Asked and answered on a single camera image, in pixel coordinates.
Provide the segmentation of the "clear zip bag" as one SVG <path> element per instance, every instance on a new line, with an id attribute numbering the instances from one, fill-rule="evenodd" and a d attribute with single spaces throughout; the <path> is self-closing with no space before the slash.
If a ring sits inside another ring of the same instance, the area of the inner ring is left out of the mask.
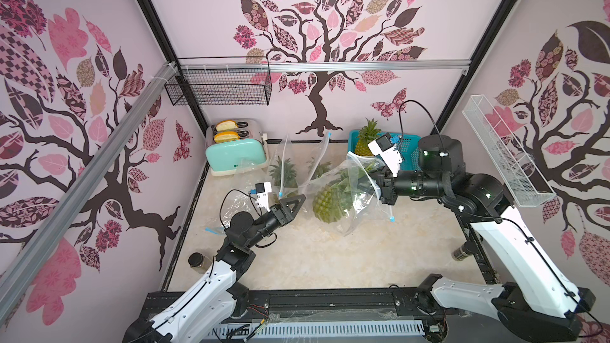
<path id="1" fill-rule="evenodd" d="M 363 222 L 392 222 L 392 208 L 381 202 L 381 188 L 373 179 L 384 167 L 376 157 L 348 152 L 340 165 L 303 189 L 308 217 L 340 236 L 353 233 Z"/>

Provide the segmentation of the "zip bag with blue seal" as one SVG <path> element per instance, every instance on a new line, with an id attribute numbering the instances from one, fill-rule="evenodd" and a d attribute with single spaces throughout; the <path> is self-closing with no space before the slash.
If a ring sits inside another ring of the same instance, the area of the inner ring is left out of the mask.
<path id="1" fill-rule="evenodd" d="M 204 231 L 223 236 L 232 217 L 240 211 L 249 212 L 255 219 L 262 216 L 250 191 L 255 184 L 267 182 L 265 170 L 254 166 L 240 167 L 232 176 L 212 177 L 207 192 L 210 215 L 206 216 Z"/>

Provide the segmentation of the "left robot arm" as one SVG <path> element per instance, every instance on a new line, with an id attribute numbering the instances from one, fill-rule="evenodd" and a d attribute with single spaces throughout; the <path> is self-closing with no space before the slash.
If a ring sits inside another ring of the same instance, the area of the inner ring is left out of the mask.
<path id="1" fill-rule="evenodd" d="M 134 321 L 122 341 L 200 342 L 206 338 L 248 295 L 238 280 L 254 262 L 253 247 L 292 222 L 306 199 L 305 195 L 283 198 L 257 219 L 245 211 L 235 214 L 210 268 L 162 312 Z"/>

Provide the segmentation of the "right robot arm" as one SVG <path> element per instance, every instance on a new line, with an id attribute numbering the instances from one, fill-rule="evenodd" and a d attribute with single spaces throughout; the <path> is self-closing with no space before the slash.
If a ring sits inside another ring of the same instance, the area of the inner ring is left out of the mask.
<path id="1" fill-rule="evenodd" d="M 512 276 L 505 284 L 476 285 L 430 274 L 416 291 L 416 305 L 430 316 L 446 309 L 484 315 L 528 342 L 567 342 L 592 338 L 583 333 L 580 314 L 596 301 L 591 290 L 569 281 L 532 236 L 512 198 L 495 177 L 465 170 L 460 141 L 429 135 L 418 142 L 418 168 L 405 171 L 401 138 L 389 133 L 369 143 L 384 161 L 371 172 L 377 196 L 393 206 L 401 196 L 435 199 L 452 211 L 473 235 L 465 255 L 481 253 L 485 241 Z"/>

